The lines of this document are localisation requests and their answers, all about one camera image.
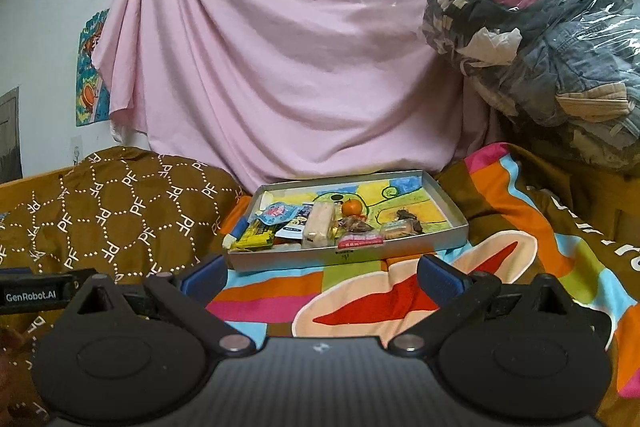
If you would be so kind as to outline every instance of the transparent plastic bag of clothes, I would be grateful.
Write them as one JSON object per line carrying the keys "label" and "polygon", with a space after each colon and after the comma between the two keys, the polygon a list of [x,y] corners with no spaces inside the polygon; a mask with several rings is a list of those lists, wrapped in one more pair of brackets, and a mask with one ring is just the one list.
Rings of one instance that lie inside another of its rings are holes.
{"label": "transparent plastic bag of clothes", "polygon": [[517,129],[597,166],[640,163],[640,0],[362,1],[414,24]]}

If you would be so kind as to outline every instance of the red shape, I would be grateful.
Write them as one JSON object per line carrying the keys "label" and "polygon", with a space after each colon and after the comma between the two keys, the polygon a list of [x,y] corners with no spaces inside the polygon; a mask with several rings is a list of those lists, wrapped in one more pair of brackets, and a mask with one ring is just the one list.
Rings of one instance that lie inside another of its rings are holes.
{"label": "red shape", "polygon": [[[517,241],[502,248],[480,266],[478,271],[495,273],[502,262],[518,245]],[[438,306],[420,289],[417,275],[394,284],[386,293],[371,293],[355,299],[334,312],[314,318],[314,322],[327,326],[342,324],[376,324],[384,321],[404,319],[409,312],[434,311]]]}

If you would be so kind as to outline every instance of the hand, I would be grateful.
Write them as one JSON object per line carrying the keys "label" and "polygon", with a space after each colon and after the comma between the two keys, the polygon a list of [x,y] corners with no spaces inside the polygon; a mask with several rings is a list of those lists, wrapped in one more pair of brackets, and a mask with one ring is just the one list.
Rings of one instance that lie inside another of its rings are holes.
{"label": "hand", "polygon": [[8,407],[11,405],[13,389],[11,378],[11,362],[8,349],[18,349],[24,344],[24,339],[17,331],[0,327],[0,427],[11,425],[11,415]]}

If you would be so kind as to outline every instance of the wall outlet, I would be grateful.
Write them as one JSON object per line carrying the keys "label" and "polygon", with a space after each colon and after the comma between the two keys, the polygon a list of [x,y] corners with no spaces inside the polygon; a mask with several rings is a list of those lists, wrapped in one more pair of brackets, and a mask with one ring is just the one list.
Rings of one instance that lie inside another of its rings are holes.
{"label": "wall outlet", "polygon": [[84,159],[84,153],[82,153],[82,136],[74,136],[71,138],[69,152],[71,153],[73,165],[78,165]]}

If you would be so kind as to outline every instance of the brown pillow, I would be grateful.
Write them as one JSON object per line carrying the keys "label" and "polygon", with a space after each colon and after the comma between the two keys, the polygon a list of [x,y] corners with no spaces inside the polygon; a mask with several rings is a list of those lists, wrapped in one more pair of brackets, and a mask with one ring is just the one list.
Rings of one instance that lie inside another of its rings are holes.
{"label": "brown pillow", "polygon": [[[93,267],[122,284],[177,272],[222,248],[217,233],[242,189],[225,171],[179,156],[113,147],[26,194],[0,220],[0,269]],[[34,341],[61,312],[0,317]],[[43,418],[30,383],[30,343],[13,359],[17,417]]]}

